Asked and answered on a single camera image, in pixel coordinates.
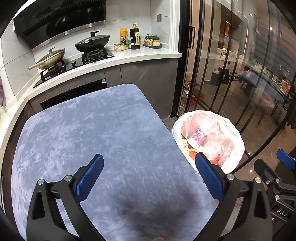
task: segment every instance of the stove burner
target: stove burner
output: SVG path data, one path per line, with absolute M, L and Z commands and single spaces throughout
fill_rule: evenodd
M 83 53 L 82 54 L 82 62 L 84 64 L 86 63 L 91 63 L 103 58 L 107 58 L 107 51 L 105 48 L 99 49 L 99 50 L 95 50 L 95 51 L 91 51 L 88 53 Z
M 52 78 L 52 77 L 64 72 L 66 70 L 66 65 L 65 65 L 65 62 L 63 60 L 61 60 L 60 62 L 55 64 L 53 67 L 50 67 L 46 70 L 44 70 L 40 73 L 42 82 L 47 81 L 49 78 Z

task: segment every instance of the sliding glass door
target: sliding glass door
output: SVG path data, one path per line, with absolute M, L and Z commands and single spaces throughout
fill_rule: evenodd
M 192 0 L 190 12 L 179 115 L 208 110 L 228 118 L 245 143 L 240 164 L 247 163 L 293 102 L 296 36 L 270 0 Z

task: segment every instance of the white plastic bag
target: white plastic bag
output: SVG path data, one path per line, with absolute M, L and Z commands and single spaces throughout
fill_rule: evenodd
M 217 158 L 220 154 L 219 166 L 225 174 L 232 172 L 244 154 L 244 142 L 230 120 L 211 111 L 196 110 L 185 113 L 174 124 L 171 133 L 183 155 L 198 172 L 195 161 L 183 146 L 182 136 L 186 139 L 190 138 L 201 125 L 206 127 L 210 135 L 201 146 L 193 146 L 194 143 L 190 143 L 191 146 L 202 151 L 209 160 Z

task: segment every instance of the metal bolt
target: metal bolt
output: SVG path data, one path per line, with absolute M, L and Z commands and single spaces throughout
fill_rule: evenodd
M 71 179 L 72 179 L 72 176 L 71 176 L 71 175 L 67 175 L 67 176 L 64 177 L 64 180 L 65 180 L 66 182 L 71 181 Z
M 38 183 L 38 185 L 42 185 L 44 183 L 44 180 L 43 179 L 39 179 L 37 183 Z
M 262 181 L 261 178 L 259 178 L 259 177 L 256 177 L 256 178 L 255 178 L 255 182 L 257 182 L 257 183 L 261 183 L 261 181 Z
M 227 177 L 228 180 L 233 180 L 234 179 L 234 175 L 231 174 L 231 173 L 227 174 L 226 177 Z

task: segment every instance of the wok lid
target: wok lid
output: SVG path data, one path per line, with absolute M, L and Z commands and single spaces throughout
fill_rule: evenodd
M 43 58 L 41 58 L 37 63 L 47 59 L 48 57 L 51 57 L 51 56 L 57 55 L 59 53 L 65 52 L 65 49 L 59 49 L 59 50 L 52 51 L 53 49 L 54 49 L 54 47 L 49 49 L 48 54 L 45 55 Z
M 75 46 L 79 45 L 79 44 L 85 44 L 85 43 L 87 44 L 87 43 L 89 43 L 90 41 L 93 41 L 93 40 L 102 39 L 102 38 L 105 38 L 105 37 L 110 37 L 110 35 L 97 35 L 96 36 L 96 33 L 98 33 L 98 32 L 99 31 L 90 32 L 91 37 L 79 41 L 77 44 L 75 44 Z

